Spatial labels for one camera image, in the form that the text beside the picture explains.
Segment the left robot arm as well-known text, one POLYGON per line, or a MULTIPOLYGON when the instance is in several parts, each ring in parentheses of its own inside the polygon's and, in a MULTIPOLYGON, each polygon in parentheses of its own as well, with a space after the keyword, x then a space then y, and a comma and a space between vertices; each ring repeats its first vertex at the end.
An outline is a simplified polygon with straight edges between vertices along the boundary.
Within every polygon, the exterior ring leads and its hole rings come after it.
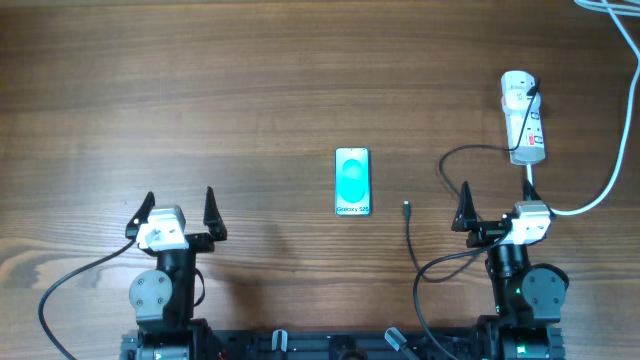
POLYGON ((148 193, 126 225, 125 237, 156 259, 156 267, 138 275, 129 289, 138 331, 122 338, 120 357, 129 360, 207 359, 227 357, 227 351, 208 322, 194 317, 204 297, 195 295, 203 281, 196 255, 212 253, 227 239, 214 191, 205 196, 202 233, 187 234, 180 206, 159 207, 148 193))

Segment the Galaxy smartphone cyan screen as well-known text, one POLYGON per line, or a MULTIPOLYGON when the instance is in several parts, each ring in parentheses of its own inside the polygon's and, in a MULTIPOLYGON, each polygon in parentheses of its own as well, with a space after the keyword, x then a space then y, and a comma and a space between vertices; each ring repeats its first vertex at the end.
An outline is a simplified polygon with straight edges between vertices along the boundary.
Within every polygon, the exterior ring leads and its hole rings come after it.
POLYGON ((335 150, 335 213, 338 216, 369 216, 371 184, 369 150, 335 150))

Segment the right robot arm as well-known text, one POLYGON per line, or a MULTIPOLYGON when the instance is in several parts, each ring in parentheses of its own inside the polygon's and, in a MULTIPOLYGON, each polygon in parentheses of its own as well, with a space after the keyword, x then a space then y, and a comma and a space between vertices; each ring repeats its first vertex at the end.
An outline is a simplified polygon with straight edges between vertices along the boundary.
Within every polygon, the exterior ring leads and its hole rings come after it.
POLYGON ((481 316, 475 327, 476 359, 564 359, 561 308, 569 278, 560 268, 532 264, 528 248, 546 238, 555 215, 529 181, 524 199, 496 221, 482 221, 470 186, 464 182, 451 229, 468 234, 466 246, 487 253, 496 314, 481 316))

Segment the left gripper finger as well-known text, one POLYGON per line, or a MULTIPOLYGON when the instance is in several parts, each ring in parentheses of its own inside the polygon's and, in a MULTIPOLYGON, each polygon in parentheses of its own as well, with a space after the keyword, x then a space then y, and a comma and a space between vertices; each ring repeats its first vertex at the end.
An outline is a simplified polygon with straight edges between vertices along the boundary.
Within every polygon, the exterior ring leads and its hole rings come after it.
POLYGON ((136 238, 137 234, 141 228, 142 224, 148 222, 148 217, 155 206, 155 196, 152 191, 149 191, 145 196, 141 206, 133 215, 131 220, 127 223, 125 227, 125 237, 126 238, 136 238))
POLYGON ((215 194, 211 186, 207 187, 205 195, 203 224, 208 228, 208 232, 214 241, 227 240, 227 228, 219 213, 215 194))

